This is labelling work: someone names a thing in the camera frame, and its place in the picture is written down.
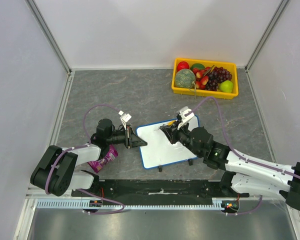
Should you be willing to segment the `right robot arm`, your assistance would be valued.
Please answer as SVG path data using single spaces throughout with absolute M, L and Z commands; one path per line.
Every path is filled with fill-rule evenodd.
M 159 128 L 171 144 L 181 143 L 212 169 L 224 171 L 219 191 L 276 198 L 300 211 L 300 162 L 294 166 L 252 157 L 214 140 L 204 127 L 190 130 L 179 121 Z

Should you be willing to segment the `dark purple grape bunch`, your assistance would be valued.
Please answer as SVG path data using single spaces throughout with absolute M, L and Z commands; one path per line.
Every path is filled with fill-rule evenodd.
M 215 66 L 206 77 L 208 77 L 208 81 L 205 85 L 205 90 L 217 91 L 221 83 L 232 79 L 232 74 L 226 68 Z

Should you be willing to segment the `red apple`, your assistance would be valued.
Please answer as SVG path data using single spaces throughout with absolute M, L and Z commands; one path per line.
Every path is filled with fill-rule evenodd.
M 183 70 L 183 69 L 189 69 L 190 66 L 189 64 L 186 62 L 186 61 L 181 61 L 177 64 L 176 66 L 176 70 L 179 72 L 180 70 Z

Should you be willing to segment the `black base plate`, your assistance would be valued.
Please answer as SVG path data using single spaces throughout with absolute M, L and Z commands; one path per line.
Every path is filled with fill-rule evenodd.
M 88 192 L 124 205 L 211 204 L 213 198 L 248 198 L 227 183 L 207 179 L 105 179 L 94 180 Z

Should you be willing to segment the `yellow plastic fruit bin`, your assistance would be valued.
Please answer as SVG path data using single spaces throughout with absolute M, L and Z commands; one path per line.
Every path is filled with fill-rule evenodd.
M 239 95 L 235 63 L 176 58 L 171 89 L 175 94 L 231 100 Z

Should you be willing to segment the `green pear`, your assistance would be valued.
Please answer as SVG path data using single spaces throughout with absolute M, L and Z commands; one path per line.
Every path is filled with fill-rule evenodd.
M 232 93 L 233 87 L 234 85 L 230 80 L 225 80 L 219 84 L 219 90 L 223 93 Z

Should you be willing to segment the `blue framed whiteboard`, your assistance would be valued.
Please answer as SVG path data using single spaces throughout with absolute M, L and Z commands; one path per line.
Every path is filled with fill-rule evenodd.
M 146 146 L 140 147 L 141 161 L 145 169 L 153 169 L 198 158 L 180 142 L 170 143 L 160 130 L 161 126 L 170 122 L 172 122 L 171 119 L 141 125 L 136 128 L 137 136 L 147 142 Z

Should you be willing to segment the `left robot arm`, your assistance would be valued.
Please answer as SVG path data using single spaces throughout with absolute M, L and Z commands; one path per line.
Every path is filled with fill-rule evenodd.
M 101 119 L 90 142 L 69 148 L 50 145 L 35 167 L 30 183 L 44 190 L 46 194 L 57 197 L 68 189 L 82 189 L 89 197 L 94 197 L 100 191 L 94 175 L 75 173 L 75 168 L 88 162 L 96 164 L 98 168 L 103 167 L 118 156 L 114 146 L 120 144 L 127 149 L 148 145 L 134 133 L 130 125 L 115 129 L 110 119 Z

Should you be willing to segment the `purple snack bag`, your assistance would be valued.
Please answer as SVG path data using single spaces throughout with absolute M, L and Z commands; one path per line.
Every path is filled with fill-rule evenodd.
M 105 165 L 114 161 L 118 157 L 118 152 L 114 145 L 110 145 L 108 153 L 100 160 L 89 161 L 87 164 L 95 173 L 99 173 Z

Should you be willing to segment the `green netted melon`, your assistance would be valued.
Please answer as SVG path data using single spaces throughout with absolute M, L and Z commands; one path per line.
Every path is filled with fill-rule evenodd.
M 193 87 L 196 80 L 195 74 L 190 69 L 181 69 L 174 78 L 174 85 L 177 88 L 190 89 Z

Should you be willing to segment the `white orange marker pen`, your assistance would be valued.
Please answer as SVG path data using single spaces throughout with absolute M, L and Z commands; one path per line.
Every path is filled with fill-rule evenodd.
M 165 131 L 165 130 L 171 129 L 175 126 L 175 122 L 176 122 L 176 120 L 171 120 L 171 121 L 168 121 L 168 122 L 164 122 L 156 130 L 157 131 L 158 130 Z

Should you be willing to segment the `green round fruit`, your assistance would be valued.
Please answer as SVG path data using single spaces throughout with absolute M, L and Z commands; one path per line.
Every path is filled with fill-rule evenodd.
M 197 69 L 197 70 L 203 70 L 205 68 L 205 66 L 201 63 L 194 63 L 190 69 L 193 71 L 194 69 Z

